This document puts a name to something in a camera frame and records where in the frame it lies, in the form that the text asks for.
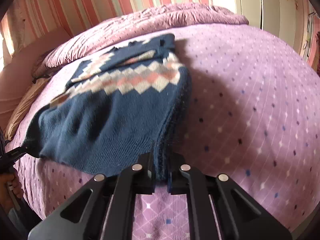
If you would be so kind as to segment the left hand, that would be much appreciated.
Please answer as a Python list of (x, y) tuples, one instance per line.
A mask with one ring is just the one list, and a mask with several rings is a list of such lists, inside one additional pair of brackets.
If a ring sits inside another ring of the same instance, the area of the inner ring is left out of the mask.
[(12, 192), (17, 198), (22, 198), (24, 191), (22, 190), (22, 184), (14, 168), (11, 173), (4, 173), (0, 176), (0, 202), (5, 214), (7, 215), (9, 211), (14, 208), (14, 203), (10, 196)]

